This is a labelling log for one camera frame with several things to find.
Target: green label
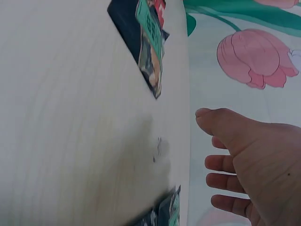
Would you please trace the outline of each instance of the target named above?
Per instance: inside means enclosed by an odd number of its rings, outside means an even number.
[[[169,220],[169,226],[178,226],[179,225],[179,214],[180,210],[177,210],[176,213],[170,218]]]
[[[145,30],[151,45],[153,46],[159,61],[161,61],[162,36],[161,30],[153,19],[146,0],[140,0],[136,10],[136,18]]]
[[[180,197],[178,194],[175,197],[172,209],[175,210],[175,212],[172,213],[172,216],[169,220],[169,226],[178,226],[180,225]]]

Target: pink tulip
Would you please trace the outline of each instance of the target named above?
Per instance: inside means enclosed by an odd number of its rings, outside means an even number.
[[[266,84],[284,87],[287,76],[299,73],[289,52],[274,35],[247,29],[223,39],[217,48],[217,59],[229,77],[252,88],[264,89]]]
[[[217,226],[220,224],[243,224],[245,226],[251,226],[248,219],[214,207],[208,209],[203,214],[196,226]]]
[[[275,6],[278,8],[292,8],[299,0],[254,0],[262,5]]]

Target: hand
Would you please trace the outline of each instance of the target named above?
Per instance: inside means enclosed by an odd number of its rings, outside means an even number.
[[[216,148],[230,155],[211,155],[208,186],[248,194],[250,200],[215,195],[216,208],[248,218],[252,226],[301,225],[301,128],[248,119],[228,109],[200,109],[199,127],[213,136]]]

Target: wood grain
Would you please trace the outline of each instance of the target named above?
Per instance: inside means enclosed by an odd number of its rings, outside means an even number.
[[[155,101],[106,13],[109,0],[0,1],[1,226],[119,226],[176,184],[186,224],[185,16],[181,1],[168,2]],[[159,136],[169,155],[153,163]]]

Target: tulip leaf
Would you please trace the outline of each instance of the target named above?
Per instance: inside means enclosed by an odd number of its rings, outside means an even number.
[[[186,21],[187,21],[187,33],[189,37],[191,33],[194,31],[194,29],[196,28],[197,21],[194,17],[190,16],[188,13],[186,13]]]
[[[184,0],[183,2],[187,12],[197,12],[198,8],[203,8],[215,15],[242,19],[301,37],[301,16],[277,7],[262,5],[254,0]]]

